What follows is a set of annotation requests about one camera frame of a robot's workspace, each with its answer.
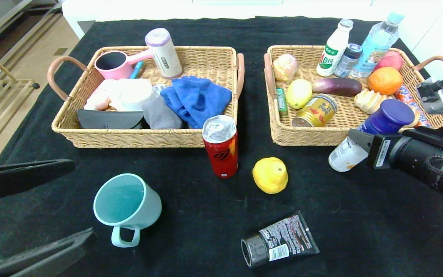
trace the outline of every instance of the brown leather handle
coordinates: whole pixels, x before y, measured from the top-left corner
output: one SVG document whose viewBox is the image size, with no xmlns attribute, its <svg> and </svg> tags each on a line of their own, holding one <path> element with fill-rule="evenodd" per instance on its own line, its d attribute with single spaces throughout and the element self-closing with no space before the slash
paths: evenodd
<svg viewBox="0 0 443 277">
<path fill-rule="evenodd" d="M 275 77 L 273 75 L 273 68 L 271 67 L 271 58 L 269 54 L 264 54 L 264 77 L 266 78 L 266 83 L 268 84 L 269 94 L 276 97 L 276 85 Z"/>
<path fill-rule="evenodd" d="M 66 101 L 68 99 L 68 95 L 60 89 L 58 84 L 56 84 L 56 81 L 54 80 L 54 74 L 56 73 L 56 70 L 58 70 L 58 67 L 64 63 L 65 61 L 70 61 L 77 65 L 81 70 L 88 71 L 86 65 L 82 64 L 79 60 L 76 60 L 73 57 L 70 56 L 62 56 L 54 60 L 51 65 L 49 66 L 49 69 L 47 70 L 47 82 L 49 82 L 49 86 L 63 99 Z"/>
<path fill-rule="evenodd" d="M 239 99 L 242 93 L 242 88 L 244 87 L 244 78 L 246 76 L 246 68 L 244 64 L 244 54 L 237 54 L 237 99 Z"/>
<path fill-rule="evenodd" d="M 425 67 L 425 65 L 431 63 L 432 61 L 443 61 L 443 56 L 433 56 L 432 58 L 427 58 L 423 63 L 419 63 L 415 66 L 416 70 L 420 70 Z"/>
</svg>

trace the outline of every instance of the gray cloth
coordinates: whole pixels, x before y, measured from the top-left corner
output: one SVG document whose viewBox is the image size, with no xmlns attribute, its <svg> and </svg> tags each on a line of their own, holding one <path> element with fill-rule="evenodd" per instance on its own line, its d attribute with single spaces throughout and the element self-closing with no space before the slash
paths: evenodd
<svg viewBox="0 0 443 277">
<path fill-rule="evenodd" d="M 165 104 L 163 97 L 152 95 L 143 104 L 143 114 L 151 129 L 177 129 L 182 120 Z"/>
</svg>

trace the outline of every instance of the black tube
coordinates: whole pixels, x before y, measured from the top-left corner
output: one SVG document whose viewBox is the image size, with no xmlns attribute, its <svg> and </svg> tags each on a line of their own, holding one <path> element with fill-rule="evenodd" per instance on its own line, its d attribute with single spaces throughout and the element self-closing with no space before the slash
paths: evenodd
<svg viewBox="0 0 443 277">
<path fill-rule="evenodd" d="M 240 243 L 250 268 L 282 258 L 320 252 L 300 210 L 241 239 Z"/>
</svg>

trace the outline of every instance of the blue cloth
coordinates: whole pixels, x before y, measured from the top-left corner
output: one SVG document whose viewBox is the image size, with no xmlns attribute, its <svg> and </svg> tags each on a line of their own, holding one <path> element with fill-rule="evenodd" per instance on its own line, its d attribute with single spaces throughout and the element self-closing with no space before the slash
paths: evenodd
<svg viewBox="0 0 443 277">
<path fill-rule="evenodd" d="M 172 80 L 160 93 L 165 104 L 192 128 L 202 128 L 206 119 L 223 113 L 232 93 L 210 80 L 194 76 Z"/>
</svg>

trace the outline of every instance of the pink mug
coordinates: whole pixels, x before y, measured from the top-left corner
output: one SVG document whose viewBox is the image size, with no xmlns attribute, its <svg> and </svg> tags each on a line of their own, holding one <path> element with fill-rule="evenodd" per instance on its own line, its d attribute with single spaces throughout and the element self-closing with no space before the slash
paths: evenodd
<svg viewBox="0 0 443 277">
<path fill-rule="evenodd" d="M 146 58 L 153 58 L 150 49 L 132 56 L 121 51 L 109 51 L 95 60 L 95 68 L 105 79 L 129 79 L 133 71 L 132 65 Z"/>
</svg>

